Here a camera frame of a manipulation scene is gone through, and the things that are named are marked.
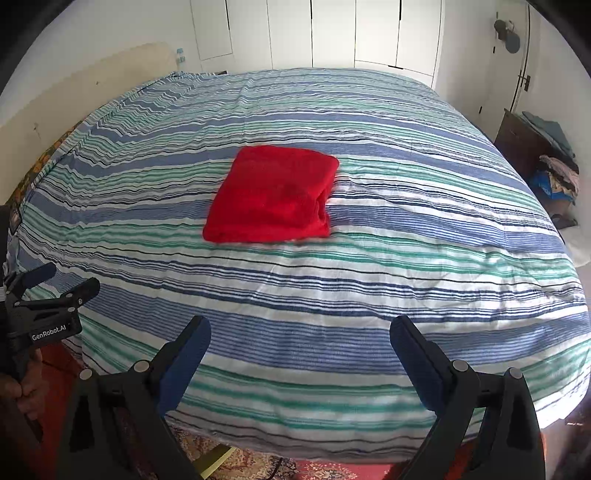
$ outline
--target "yellow object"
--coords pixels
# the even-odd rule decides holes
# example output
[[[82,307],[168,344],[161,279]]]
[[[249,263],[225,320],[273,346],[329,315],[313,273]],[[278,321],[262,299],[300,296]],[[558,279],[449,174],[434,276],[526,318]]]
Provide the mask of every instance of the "yellow object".
[[[202,478],[207,478],[226,461],[234,450],[236,450],[236,447],[218,445],[195,460],[193,466]]]

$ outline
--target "headboard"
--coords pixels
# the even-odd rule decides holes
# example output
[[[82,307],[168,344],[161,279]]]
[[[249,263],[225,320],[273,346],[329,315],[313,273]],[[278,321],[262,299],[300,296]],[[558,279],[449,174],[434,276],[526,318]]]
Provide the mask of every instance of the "headboard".
[[[76,122],[134,86],[175,69],[168,44],[146,43],[99,60],[41,92],[0,127],[0,202]]]

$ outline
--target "black cable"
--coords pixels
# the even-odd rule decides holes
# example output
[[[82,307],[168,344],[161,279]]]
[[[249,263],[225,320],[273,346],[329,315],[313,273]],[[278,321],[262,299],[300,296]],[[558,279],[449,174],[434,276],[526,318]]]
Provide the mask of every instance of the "black cable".
[[[265,478],[265,480],[272,480],[273,477],[277,474],[277,471],[279,470],[279,467],[281,466],[281,462],[283,462],[283,457],[279,458],[279,461],[277,462],[277,465],[275,465],[275,469],[273,470],[273,473],[268,476],[267,478]]]

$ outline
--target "blue and green striped blanket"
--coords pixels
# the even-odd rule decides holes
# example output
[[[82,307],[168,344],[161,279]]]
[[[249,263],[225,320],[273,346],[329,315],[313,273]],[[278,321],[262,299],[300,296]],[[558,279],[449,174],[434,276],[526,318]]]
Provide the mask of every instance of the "blue and green striped blanket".
[[[202,239],[232,159],[258,144],[339,159],[329,238]],[[542,427],[587,389],[587,307],[547,214],[478,129],[405,77],[171,74],[94,111],[21,210],[19,268],[58,268],[32,298],[100,279],[77,340],[97,370],[151,358],[195,314],[210,320],[170,420],[232,445],[354,462],[412,454],[434,417],[390,347],[399,314],[452,359],[521,368]]]

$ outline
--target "door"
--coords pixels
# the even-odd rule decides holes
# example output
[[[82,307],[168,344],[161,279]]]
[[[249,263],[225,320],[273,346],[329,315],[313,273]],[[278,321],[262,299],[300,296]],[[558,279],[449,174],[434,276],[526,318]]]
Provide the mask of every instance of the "door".
[[[230,31],[226,2],[220,0],[191,0],[195,39],[201,60],[230,55]]]
[[[312,0],[314,67],[355,66],[355,0]]]
[[[226,0],[226,5],[235,72],[271,69],[267,0]]]
[[[433,76],[441,0],[402,0],[396,66]]]
[[[355,60],[396,65],[400,2],[357,0],[356,11]]]
[[[511,110],[511,104],[517,90],[519,75],[524,67],[528,43],[528,4],[525,0],[499,0],[498,18],[515,25],[515,33],[521,39],[517,53],[509,53],[504,42],[499,40],[491,22],[491,35],[496,37],[494,54],[489,66],[487,94],[482,104],[476,124],[494,141],[499,131],[505,108]]]
[[[274,69],[312,66],[310,0],[268,0]]]

